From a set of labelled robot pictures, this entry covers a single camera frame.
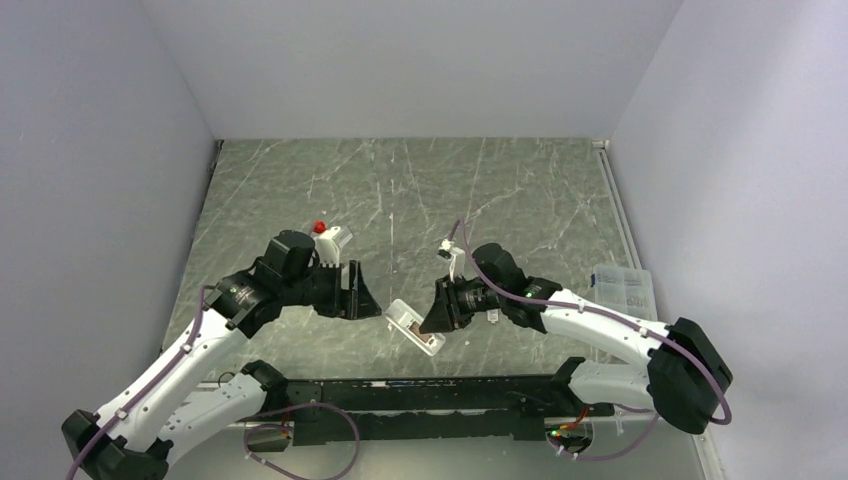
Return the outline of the white remote control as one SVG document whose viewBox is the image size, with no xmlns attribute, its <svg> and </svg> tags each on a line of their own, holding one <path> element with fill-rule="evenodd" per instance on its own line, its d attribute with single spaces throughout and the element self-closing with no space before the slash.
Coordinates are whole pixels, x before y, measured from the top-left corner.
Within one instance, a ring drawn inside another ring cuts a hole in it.
<svg viewBox="0 0 848 480">
<path fill-rule="evenodd" d="M 383 315 L 390 329 L 399 331 L 430 357 L 437 355 L 446 342 L 442 333 L 423 333 L 423 317 L 401 299 L 393 300 Z"/>
</svg>

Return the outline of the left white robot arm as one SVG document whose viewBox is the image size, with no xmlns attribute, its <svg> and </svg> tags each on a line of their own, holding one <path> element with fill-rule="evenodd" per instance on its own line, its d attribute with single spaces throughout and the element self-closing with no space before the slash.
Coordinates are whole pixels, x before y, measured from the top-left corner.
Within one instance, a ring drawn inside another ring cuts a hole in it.
<svg viewBox="0 0 848 480">
<path fill-rule="evenodd" d="M 360 320 L 382 309 L 361 265 L 341 261 L 346 227 L 310 233 L 283 230 L 253 263 L 203 285 L 194 319 L 132 384 L 94 412 L 74 411 L 61 431 L 73 457 L 67 478 L 162 479 L 185 453 L 229 424 L 279 417 L 294 407 L 289 381 L 255 360 L 213 392 L 188 396 L 230 352 L 291 306 L 326 318 Z"/>
</svg>

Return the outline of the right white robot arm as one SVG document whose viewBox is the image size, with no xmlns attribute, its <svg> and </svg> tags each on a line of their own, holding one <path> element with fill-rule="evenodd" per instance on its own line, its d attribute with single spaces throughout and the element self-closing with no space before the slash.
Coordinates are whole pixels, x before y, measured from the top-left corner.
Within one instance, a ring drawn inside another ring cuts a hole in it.
<svg viewBox="0 0 848 480">
<path fill-rule="evenodd" d="M 550 392 L 553 406 L 564 415 L 609 403 L 653 411 L 689 434 L 730 422 L 729 411 L 721 418 L 715 412 L 727 407 L 733 375 L 694 321 L 640 319 L 588 301 L 554 281 L 526 275 L 497 243 L 473 251 L 474 278 L 460 274 L 464 253 L 453 241 L 443 240 L 437 253 L 448 261 L 448 273 L 435 282 L 421 333 L 453 332 L 478 313 L 498 311 L 520 328 L 570 337 L 619 359 L 616 365 L 602 365 L 571 357 L 561 365 Z"/>
</svg>

